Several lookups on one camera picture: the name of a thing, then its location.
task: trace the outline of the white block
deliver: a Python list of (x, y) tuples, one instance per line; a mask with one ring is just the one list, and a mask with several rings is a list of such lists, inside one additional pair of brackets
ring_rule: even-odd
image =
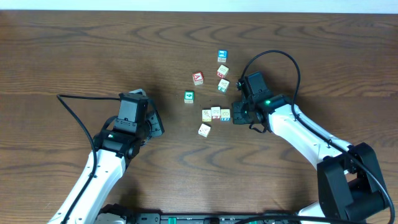
[(227, 81), (225, 79), (221, 79), (220, 83), (218, 84), (218, 90), (225, 93), (226, 89), (228, 88), (228, 85), (229, 85), (229, 81)]
[(221, 109), (221, 121), (229, 121), (231, 119), (230, 109)]
[(201, 85), (203, 84), (203, 74), (202, 72), (196, 72), (192, 74), (193, 84)]
[(215, 106), (211, 109), (211, 118), (212, 119), (220, 119), (221, 118), (221, 108), (219, 106)]
[(203, 122), (210, 122), (211, 121), (211, 110), (202, 110), (201, 111), (201, 120)]
[(225, 78), (226, 74), (228, 74), (229, 68), (225, 65), (221, 65), (217, 70), (217, 76), (220, 78)]
[(201, 136), (207, 138), (207, 135), (209, 135), (211, 127), (205, 125), (205, 124), (201, 124), (198, 134), (200, 134)]

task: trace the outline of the white wall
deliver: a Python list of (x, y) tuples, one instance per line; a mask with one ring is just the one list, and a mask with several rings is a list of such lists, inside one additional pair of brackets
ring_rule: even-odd
[(398, 0), (0, 0), (0, 9), (398, 13)]

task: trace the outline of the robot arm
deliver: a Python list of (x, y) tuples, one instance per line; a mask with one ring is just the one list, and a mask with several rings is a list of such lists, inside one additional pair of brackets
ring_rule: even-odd
[[(69, 216), (68, 223), (94, 223), (95, 218), (105, 198), (113, 185), (123, 176), (126, 170), (124, 158), (116, 157), (114, 152), (100, 149), (96, 152), (98, 158), (98, 167), (96, 177), (90, 182), (78, 203), (75, 205)], [(64, 201), (60, 209), (51, 218), (49, 223), (59, 224), (65, 217), (66, 212), (72, 205), (73, 201), (86, 184), (89, 174), (93, 166), (93, 153), (88, 156), (88, 161), (69, 196)]]
[[(119, 115), (108, 119), (93, 140), (97, 159), (95, 175), (88, 182), (94, 164), (94, 154), (91, 152), (83, 173), (49, 223), (62, 223), (70, 208), (73, 210), (67, 217), (67, 223), (94, 223), (109, 191), (123, 176), (140, 147), (164, 133), (156, 107), (143, 90), (121, 93), (119, 96)], [(149, 104), (152, 104), (153, 110), (147, 112)], [(113, 120), (113, 129), (108, 130)]]
[[(295, 105), (295, 110), (296, 113), (300, 115), (300, 118), (313, 129), (316, 129), (323, 136), (332, 138), (334, 143), (338, 144), (343, 149), (348, 150), (348, 146), (351, 145), (350, 143), (334, 137), (314, 123), (300, 111), (297, 105)], [(303, 154), (315, 169), (317, 169), (317, 164), (322, 162), (326, 156), (336, 157), (341, 154), (340, 151), (335, 149), (333, 146), (328, 145), (327, 142), (314, 135), (301, 123), (296, 121), (292, 114), (290, 105), (276, 108), (268, 118), (271, 131), (293, 145), (293, 147)]]
[[(233, 103), (233, 123), (250, 124), (249, 128), (257, 132), (268, 130), (284, 138), (317, 170), (320, 202), (302, 209), (298, 215), (361, 222), (388, 207), (387, 198), (374, 179), (347, 156), (352, 155), (366, 166), (385, 189), (376, 154), (370, 146), (353, 146), (325, 131), (297, 105), (292, 106), (286, 96), (274, 96), (260, 72), (243, 77), (237, 87), (242, 91), (242, 101)], [(253, 128), (256, 123), (262, 124), (264, 130)], [(357, 174), (357, 178), (347, 182), (347, 173)]]

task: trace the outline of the wooden table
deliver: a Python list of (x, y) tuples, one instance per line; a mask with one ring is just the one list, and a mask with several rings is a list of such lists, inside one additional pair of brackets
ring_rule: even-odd
[[(244, 65), (270, 49), (302, 69), (298, 105), (329, 132), (375, 149), (398, 200), (398, 16), (172, 12), (0, 12), (0, 223), (44, 223), (86, 164), (90, 145), (57, 93), (116, 96), (143, 88), (165, 134), (131, 162), (105, 203), (163, 212), (298, 210), (317, 200), (315, 169), (290, 144), (248, 126), (212, 122), (201, 109), (230, 108)], [(227, 49), (226, 94), (217, 50)], [(205, 83), (194, 86), (192, 73)], [(296, 73), (282, 55), (261, 70), (292, 95)], [(194, 90), (193, 105), (183, 102)], [(92, 135), (116, 115), (113, 101), (67, 100)], [(369, 219), (385, 223), (388, 211)]]

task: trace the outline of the cube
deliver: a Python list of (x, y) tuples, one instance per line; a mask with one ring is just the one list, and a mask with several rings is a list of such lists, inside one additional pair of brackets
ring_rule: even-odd
[(211, 118), (212, 119), (220, 119), (221, 118), (221, 108), (219, 106), (215, 106), (211, 108)]
[(228, 74), (229, 68), (225, 65), (221, 65), (217, 70), (217, 76), (220, 78), (225, 78), (226, 74)]
[(207, 126), (205, 124), (201, 124), (198, 134), (200, 134), (201, 136), (207, 138), (207, 135), (209, 135), (211, 127)]
[(218, 61), (218, 62), (226, 62), (227, 56), (228, 56), (228, 51), (226, 51), (226, 50), (219, 50), (219, 51), (218, 51), (218, 58), (217, 58), (217, 61)]
[(195, 97), (195, 95), (194, 95), (193, 91), (185, 91), (184, 102), (185, 103), (193, 103), (194, 97)]
[(221, 119), (220, 121), (229, 121), (231, 119), (230, 109), (221, 109)]
[(218, 84), (218, 90), (225, 93), (226, 89), (228, 88), (228, 85), (229, 85), (229, 81), (227, 81), (225, 79), (221, 79), (220, 83)]
[(193, 84), (201, 85), (203, 84), (203, 74), (202, 72), (196, 72), (192, 75)]
[(202, 110), (201, 111), (201, 120), (203, 122), (210, 122), (211, 121), (211, 110)]

